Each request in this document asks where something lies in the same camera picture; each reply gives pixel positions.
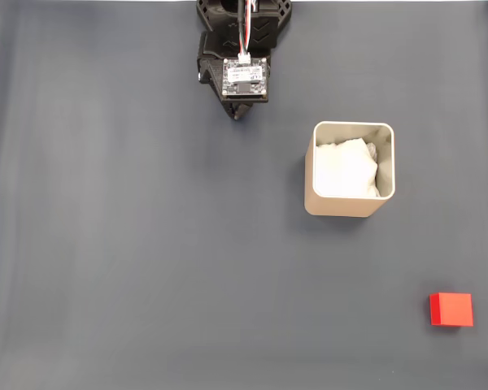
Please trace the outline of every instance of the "gray table surface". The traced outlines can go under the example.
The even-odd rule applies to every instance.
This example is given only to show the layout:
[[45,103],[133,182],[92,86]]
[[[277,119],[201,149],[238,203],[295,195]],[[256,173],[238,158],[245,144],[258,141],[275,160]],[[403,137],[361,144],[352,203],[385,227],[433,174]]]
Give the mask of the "gray table surface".
[[[488,4],[297,3],[270,103],[197,82],[188,3],[24,4],[0,55],[0,389],[488,389]],[[321,120],[396,194],[303,208]],[[473,294],[475,327],[429,325]]]

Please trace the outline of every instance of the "circuit board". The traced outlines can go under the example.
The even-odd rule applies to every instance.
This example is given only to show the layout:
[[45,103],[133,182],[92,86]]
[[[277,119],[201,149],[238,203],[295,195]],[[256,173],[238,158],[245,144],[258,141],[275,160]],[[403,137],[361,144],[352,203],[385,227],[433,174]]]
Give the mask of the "circuit board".
[[254,96],[268,94],[268,62],[252,58],[250,63],[225,59],[222,71],[222,94]]

